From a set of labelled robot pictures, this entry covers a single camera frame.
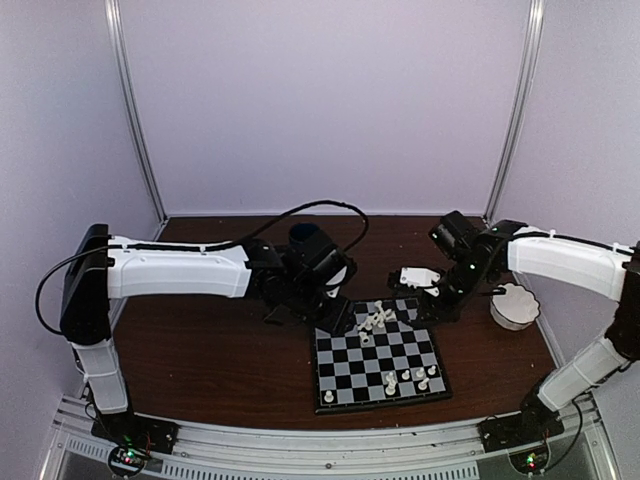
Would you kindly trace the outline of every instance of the wooden table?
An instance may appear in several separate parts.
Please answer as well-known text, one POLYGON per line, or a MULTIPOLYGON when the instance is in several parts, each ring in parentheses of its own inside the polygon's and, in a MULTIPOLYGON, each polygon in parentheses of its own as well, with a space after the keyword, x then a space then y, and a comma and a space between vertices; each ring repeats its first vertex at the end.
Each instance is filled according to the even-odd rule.
MULTIPOLYGON (((235 239, 264 217, 177 218, 162 240, 235 239)), ((338 244, 354 238, 357 217, 296 217, 261 238, 283 244, 289 227, 316 221, 338 244)), ((429 240, 435 217, 372 217, 367 238, 351 254, 352 300, 389 296, 387 275, 402 266, 449 263, 429 240)), ((537 326, 514 333, 497 326, 488 298, 478 297, 455 324, 433 329, 453 398, 340 415, 314 414, 309 330, 264 324, 258 301, 211 296, 129 299, 116 329, 121 364, 137 412, 194 422, 254 428, 351 429, 414 426, 518 409, 553 362, 537 326)))

